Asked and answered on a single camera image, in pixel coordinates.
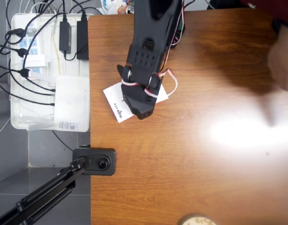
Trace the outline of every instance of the wooden table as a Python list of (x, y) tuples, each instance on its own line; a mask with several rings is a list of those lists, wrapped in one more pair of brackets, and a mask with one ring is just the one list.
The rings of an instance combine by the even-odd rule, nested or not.
[[(93, 225), (288, 225), (288, 93), (266, 65), (271, 17), (251, 9), (189, 12), (166, 67), (177, 91), (143, 121), (119, 124), (103, 89), (120, 81), (133, 16), (89, 20), (91, 146), (117, 151), (115, 175), (92, 176)], [(164, 79), (167, 93), (174, 88)]]

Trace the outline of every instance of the red sleeve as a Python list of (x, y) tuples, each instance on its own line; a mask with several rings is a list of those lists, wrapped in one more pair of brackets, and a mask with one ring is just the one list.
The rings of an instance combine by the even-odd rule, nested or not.
[(273, 16), (288, 23), (288, 0), (241, 0), (243, 4), (252, 4), (262, 8)]

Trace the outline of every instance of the white plastic tray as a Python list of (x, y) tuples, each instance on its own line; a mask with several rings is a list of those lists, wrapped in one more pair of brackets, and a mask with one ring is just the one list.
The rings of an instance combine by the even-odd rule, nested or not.
[[(15, 27), (15, 19), (16, 16), (22, 14), (16, 14), (12, 18), (12, 29), (16, 29)], [(42, 26), (47, 20), (49, 20), (53, 15), (46, 14), (41, 15), (37, 18), (37, 23)], [(71, 54), (67, 55), (67, 59), (73, 58), (76, 53), (76, 23), (81, 20), (81, 14), (68, 14), (67, 15), (68, 22), (72, 27), (72, 41), (71, 41)], [(59, 48), (59, 27), (60, 21), (62, 21), (62, 15), (57, 18), (57, 26), (55, 30), (55, 42), (57, 49)], [(38, 35), (38, 39), (40, 41), (41, 51), (45, 54), (47, 60), (49, 60), (49, 69), (46, 70), (46, 75), (59, 75), (58, 69), (58, 60), (56, 50), (53, 44), (52, 31), (53, 31), (54, 23), (48, 24)], [(12, 42), (18, 41), (19, 37), (13, 35), (11, 38)], [(60, 68), (61, 75), (67, 76), (86, 76), (89, 77), (89, 62), (81, 61), (81, 60), (73, 60), (66, 61), (63, 57), (63, 53), (58, 51), (60, 58)], [(21, 64), (22, 58), (18, 56), (18, 54), (14, 51), (11, 52), (11, 68), (20, 70), (22, 69)], [(24, 87), (29, 88), (31, 90), (41, 92), (41, 93), (50, 93), (49, 91), (45, 91), (32, 83), (21, 78), (20, 74), (13, 72), (16, 80), (21, 83)], [(45, 88), (54, 88), (53, 83), (48, 83), (40, 80), (35, 80), (39, 85)], [(54, 103), (54, 96), (42, 96), (38, 94), (34, 94), (30, 91), (24, 90), (20, 87), (12, 78), (11, 78), (11, 93), (18, 95), (20, 97), (41, 102), (41, 103)], [(53, 115), (54, 115), (54, 107), (46, 106), (46, 105), (38, 105), (34, 103), (29, 103), (24, 100), (20, 100), (16, 97), (10, 97), (11, 101), (11, 123), (13, 127), (17, 129), (27, 129), (29, 127), (37, 127), (37, 125), (43, 124), (52, 124), (53, 123)]]

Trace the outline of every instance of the black power adapter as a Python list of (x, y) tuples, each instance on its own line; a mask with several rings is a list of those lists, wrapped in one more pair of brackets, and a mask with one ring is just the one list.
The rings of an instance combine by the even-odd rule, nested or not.
[(86, 15), (82, 15), (82, 20), (77, 22), (77, 59), (89, 60), (88, 46), (88, 20)]
[(60, 22), (60, 51), (64, 54), (71, 54), (71, 26), (64, 17)]

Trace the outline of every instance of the white wire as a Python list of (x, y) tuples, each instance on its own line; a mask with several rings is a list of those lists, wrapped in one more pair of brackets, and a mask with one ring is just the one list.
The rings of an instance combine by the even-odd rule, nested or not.
[(121, 79), (121, 82), (126, 86), (139, 86), (139, 83), (128, 83)]
[(24, 0), (21, 0), (21, 2), (20, 2), (20, 6), (19, 6), (19, 13), (21, 13), (21, 8), (22, 8), (22, 2), (23, 2)]
[[(0, 50), (1, 50), (1, 47), (0, 47)], [(4, 49), (2, 49), (2, 50), (3, 50), (3, 51), (5, 51), (5, 52), (8, 52), (8, 50), (7, 50), (7, 49), (5, 49), (5, 48), (4, 48)]]
[(208, 0), (205, 0), (205, 2), (209, 5), (209, 7), (211, 7), (212, 9), (215, 9)]
[[(169, 68), (168, 68), (166, 71), (164, 71), (164, 72), (162, 72), (162, 73), (159, 73), (159, 74), (158, 74), (158, 77), (163, 77), (163, 76), (165, 76), (165, 74), (166, 74), (167, 72), (169, 73), (169, 75), (170, 75), (170, 76), (173, 78), (173, 80), (175, 81), (175, 88), (174, 88), (174, 90), (168, 94), (168, 96), (170, 96), (170, 95), (172, 95), (172, 94), (176, 91), (177, 86), (178, 86), (178, 81), (177, 81), (177, 78), (174, 76), (173, 72), (171, 71), (171, 69), (169, 69)], [(147, 95), (149, 95), (149, 96), (151, 96), (151, 97), (154, 97), (154, 98), (158, 98), (157, 95), (152, 94), (147, 88), (145, 88), (144, 91), (145, 91), (145, 93), (146, 93)]]
[[(185, 15), (184, 15), (184, 9), (182, 8), (182, 30), (183, 30), (183, 27), (184, 27), (184, 25), (185, 25)], [(181, 36), (180, 36), (180, 38), (178, 39), (178, 41), (177, 42), (175, 42), (175, 43), (173, 43), (172, 44), (172, 42), (171, 42), (171, 45), (177, 45), (179, 42), (180, 42), (180, 40), (181, 40), (181, 38), (182, 38), (182, 31), (181, 31)]]
[(11, 120), (11, 118), (9, 118), (6, 122), (5, 122), (5, 124), (0, 128), (0, 132), (4, 129), (4, 127), (8, 124), (8, 122)]
[(29, 4), (30, 4), (30, 0), (28, 0), (28, 2), (27, 2), (27, 4), (26, 4), (26, 7), (25, 7), (25, 10), (24, 10), (24, 13), (26, 13)]
[(147, 88), (144, 89), (144, 92), (145, 92), (147, 95), (151, 96), (151, 97), (158, 98), (157, 95), (152, 94)]
[(32, 13), (33, 9), (34, 9), (37, 5), (40, 5), (40, 4), (48, 5), (48, 3), (46, 3), (46, 2), (38, 2), (38, 3), (34, 4), (34, 5), (31, 7), (30, 13)]
[(173, 80), (175, 81), (175, 88), (174, 88), (174, 90), (168, 94), (168, 96), (170, 96), (170, 95), (172, 95), (172, 94), (176, 91), (177, 86), (178, 86), (178, 81), (177, 81), (177, 78), (176, 78), (176, 77), (174, 76), (174, 74), (172, 73), (171, 69), (168, 69), (168, 73), (170, 74), (170, 76), (171, 76), (171, 77), (173, 78)]

